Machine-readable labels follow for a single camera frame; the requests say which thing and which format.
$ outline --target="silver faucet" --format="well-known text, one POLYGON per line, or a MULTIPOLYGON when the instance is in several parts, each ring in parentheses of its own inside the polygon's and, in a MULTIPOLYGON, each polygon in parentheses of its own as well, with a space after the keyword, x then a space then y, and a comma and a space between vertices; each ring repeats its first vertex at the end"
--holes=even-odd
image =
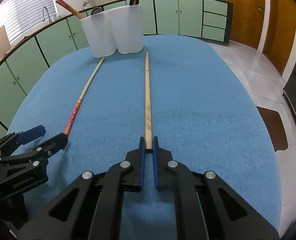
POLYGON ((49 11, 48 11, 48 9, 47 9, 46 6, 43 7, 43 22, 45 21, 44 9, 46 9, 46 12, 47 12, 47 15, 48 15, 48 19, 49 19, 49 23, 52 23, 52 20, 50 19, 50 16, 49 16, 49 11))

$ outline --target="metal bolt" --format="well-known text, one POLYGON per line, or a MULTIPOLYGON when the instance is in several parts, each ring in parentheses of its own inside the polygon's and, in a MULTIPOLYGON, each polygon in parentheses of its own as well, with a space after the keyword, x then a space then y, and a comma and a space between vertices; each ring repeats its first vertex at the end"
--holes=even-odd
POLYGON ((175 168, 175 167, 178 166, 178 163, 177 163, 176 161, 169 161, 169 162, 168 162, 168 166, 169 166, 170 168, 175 168))
POLYGON ((122 161, 121 163, 120 163, 120 166, 122 167, 122 168, 128 168, 128 167, 130 167, 130 162, 129 161, 122 161))
POLYGON ((206 177, 208 179, 214 179, 216 177, 216 174, 213 171, 207 171, 206 172, 206 177))
POLYGON ((81 176, 83 179, 90 179, 92 177, 92 173, 90 171, 85 171, 81 176))

